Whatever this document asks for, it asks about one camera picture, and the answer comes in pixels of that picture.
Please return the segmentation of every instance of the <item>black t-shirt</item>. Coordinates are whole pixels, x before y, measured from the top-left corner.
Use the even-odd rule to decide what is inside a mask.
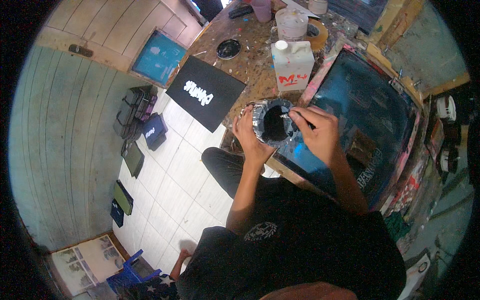
[[[257,197],[250,230],[205,228],[177,289],[182,299],[259,299],[323,281],[359,299],[397,299],[406,282],[382,215],[358,216],[298,189]]]

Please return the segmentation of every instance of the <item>plastic jug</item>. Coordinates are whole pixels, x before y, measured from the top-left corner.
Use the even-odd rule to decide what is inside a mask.
[[[310,42],[278,41],[271,45],[278,90],[303,90],[312,73],[313,52]]]
[[[275,14],[278,39],[287,42],[304,41],[307,37],[308,16],[289,5]]]

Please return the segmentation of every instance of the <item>star pattern fabric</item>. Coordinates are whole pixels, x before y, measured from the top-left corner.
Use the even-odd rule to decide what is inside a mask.
[[[121,294],[135,295],[136,299],[180,300],[175,280],[168,274],[155,276],[152,279],[126,288]]]

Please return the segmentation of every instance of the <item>black paper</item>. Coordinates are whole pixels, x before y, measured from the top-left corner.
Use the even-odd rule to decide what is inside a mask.
[[[167,95],[210,132],[214,132],[244,88],[243,82],[189,56],[167,90]],[[201,96],[195,97],[195,94],[199,94],[197,92],[202,92]]]

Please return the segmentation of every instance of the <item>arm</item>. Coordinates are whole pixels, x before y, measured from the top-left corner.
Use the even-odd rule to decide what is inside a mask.
[[[235,117],[232,128],[245,154],[245,163],[226,228],[238,235],[244,232],[245,224],[252,215],[255,189],[262,167],[275,151],[275,148],[257,140],[253,132],[252,109],[252,105],[248,106],[240,120]]]
[[[191,256],[190,253],[188,253],[187,249],[182,249],[180,252],[180,255],[177,259],[177,262],[173,266],[172,271],[170,272],[170,277],[172,277],[175,280],[178,280],[180,277],[180,272],[181,272],[181,265],[185,261],[187,257]]]
[[[300,129],[308,149],[332,172],[340,206],[355,214],[366,214],[367,201],[338,145],[337,118],[318,107],[292,108],[288,115]],[[315,128],[310,128],[307,121]]]

